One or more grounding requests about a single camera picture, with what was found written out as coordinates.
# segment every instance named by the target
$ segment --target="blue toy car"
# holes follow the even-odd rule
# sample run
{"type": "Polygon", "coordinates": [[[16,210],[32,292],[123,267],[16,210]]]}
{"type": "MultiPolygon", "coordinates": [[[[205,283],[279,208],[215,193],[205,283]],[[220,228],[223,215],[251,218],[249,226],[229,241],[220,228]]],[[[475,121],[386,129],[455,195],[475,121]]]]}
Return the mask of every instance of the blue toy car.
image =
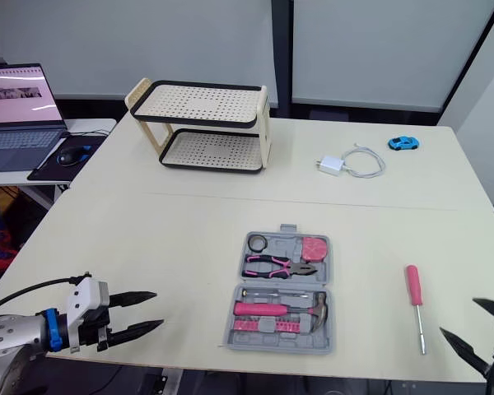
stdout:
{"type": "Polygon", "coordinates": [[[388,146],[392,150],[415,150],[419,147],[419,142],[415,137],[400,136],[388,141],[388,146]]]}

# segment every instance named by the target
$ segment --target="computer mouse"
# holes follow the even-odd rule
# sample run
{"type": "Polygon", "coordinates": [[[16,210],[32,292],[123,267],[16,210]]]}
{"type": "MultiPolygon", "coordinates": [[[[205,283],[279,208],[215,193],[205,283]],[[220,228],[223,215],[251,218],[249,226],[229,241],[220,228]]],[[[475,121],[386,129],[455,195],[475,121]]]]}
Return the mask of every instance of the computer mouse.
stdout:
{"type": "Polygon", "coordinates": [[[57,155],[57,163],[61,166],[73,166],[90,157],[91,146],[67,146],[57,155]]]}

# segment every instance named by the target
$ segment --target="perforated shelf board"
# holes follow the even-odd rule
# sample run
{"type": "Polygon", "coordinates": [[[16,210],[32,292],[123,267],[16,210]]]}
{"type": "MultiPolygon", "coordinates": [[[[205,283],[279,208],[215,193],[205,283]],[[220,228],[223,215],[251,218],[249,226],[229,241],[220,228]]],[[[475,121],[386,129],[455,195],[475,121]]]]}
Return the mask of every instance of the perforated shelf board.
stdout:
{"type": "Polygon", "coordinates": [[[262,169],[258,136],[180,129],[159,158],[166,166],[258,172],[262,169]]]}
{"type": "Polygon", "coordinates": [[[252,128],[260,90],[259,86],[157,81],[130,112],[148,122],[252,128]]]}

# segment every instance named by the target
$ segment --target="charger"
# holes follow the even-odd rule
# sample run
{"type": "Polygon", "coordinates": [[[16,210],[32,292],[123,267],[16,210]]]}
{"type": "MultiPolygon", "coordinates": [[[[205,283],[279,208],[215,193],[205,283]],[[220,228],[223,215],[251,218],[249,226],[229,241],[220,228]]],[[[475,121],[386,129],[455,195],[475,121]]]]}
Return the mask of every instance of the charger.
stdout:
{"type": "Polygon", "coordinates": [[[332,175],[339,175],[343,170],[344,161],[335,156],[325,156],[322,160],[317,160],[316,165],[320,171],[332,175]]]}
{"type": "Polygon", "coordinates": [[[355,148],[350,151],[344,152],[342,158],[337,158],[336,156],[325,156],[322,160],[317,160],[316,165],[320,171],[323,171],[332,175],[340,175],[340,172],[346,170],[353,177],[357,177],[359,179],[372,179],[381,175],[386,170],[386,164],[383,159],[377,154],[375,151],[371,150],[366,146],[359,146],[355,144],[355,148]],[[379,169],[372,173],[361,173],[352,169],[351,167],[346,166],[346,158],[355,152],[363,152],[368,155],[371,155],[377,160],[377,165],[379,165],[379,169]]]}

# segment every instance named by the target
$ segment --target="white desk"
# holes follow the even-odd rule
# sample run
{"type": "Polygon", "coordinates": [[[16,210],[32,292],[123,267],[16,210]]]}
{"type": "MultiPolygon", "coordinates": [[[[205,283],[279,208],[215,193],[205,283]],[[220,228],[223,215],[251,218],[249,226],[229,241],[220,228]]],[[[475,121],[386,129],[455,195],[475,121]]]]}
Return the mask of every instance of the white desk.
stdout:
{"type": "MultiPolygon", "coordinates": [[[[272,128],[269,168],[258,175],[218,174],[162,166],[125,116],[20,251],[0,281],[0,298],[84,271],[107,281],[111,293],[157,292],[139,306],[113,309],[112,327],[157,318],[165,324],[102,353],[84,347],[72,355],[81,360],[482,381],[438,330],[457,332],[490,360],[494,319],[471,299],[494,299],[494,212],[454,134],[448,128],[285,119],[273,119],[272,128]],[[403,134],[420,138],[421,149],[385,147],[403,134]],[[353,142],[384,156],[384,176],[334,178],[315,169],[315,159],[340,155],[353,142]],[[245,234],[277,230],[283,222],[333,242],[328,288],[336,344],[330,355],[230,351],[222,345],[245,234]],[[418,265],[422,277],[426,356],[419,354],[403,278],[408,264],[418,265]]],[[[366,160],[355,158],[362,165],[366,160]]],[[[0,312],[63,309],[69,290],[38,290],[0,312]]]]}
{"type": "MultiPolygon", "coordinates": [[[[494,211],[450,128],[272,118],[271,129],[269,165],[260,174],[195,173],[161,165],[135,120],[126,114],[71,186],[82,191],[109,192],[119,186],[188,196],[494,211]],[[417,137],[421,147],[390,150],[387,141],[400,135],[417,137]],[[355,179],[316,169],[315,161],[323,155],[340,156],[354,142],[384,158],[384,175],[355,179]]],[[[362,171],[377,166],[362,154],[348,162],[362,171]]]]}
{"type": "MultiPolygon", "coordinates": [[[[472,297],[494,299],[494,213],[269,202],[216,197],[65,192],[0,281],[0,298],[29,284],[92,272],[111,293],[158,296],[111,309],[112,328],[163,318],[145,337],[79,360],[378,379],[482,381],[446,343],[457,332],[487,360],[494,318],[472,297]],[[281,222],[333,242],[336,344],[329,355],[231,351],[222,344],[245,234],[281,222]],[[428,355],[419,353],[403,269],[418,265],[428,355]]],[[[63,309],[70,286],[52,286],[0,313],[63,309]]],[[[60,353],[69,357],[69,351],[60,353]]]]}
{"type": "MultiPolygon", "coordinates": [[[[111,118],[93,118],[93,119],[65,119],[64,122],[70,133],[84,133],[95,130],[105,130],[111,132],[116,122],[111,118]]],[[[60,144],[64,141],[61,139],[55,144],[53,150],[48,154],[51,155],[60,144]]],[[[22,191],[34,198],[45,208],[51,207],[51,202],[48,202],[47,197],[41,195],[36,189],[31,188],[36,185],[62,185],[69,184],[68,181],[51,181],[51,180],[28,180],[27,176],[31,174],[31,170],[26,171],[5,171],[0,172],[0,187],[5,185],[20,187],[22,191]]]]}

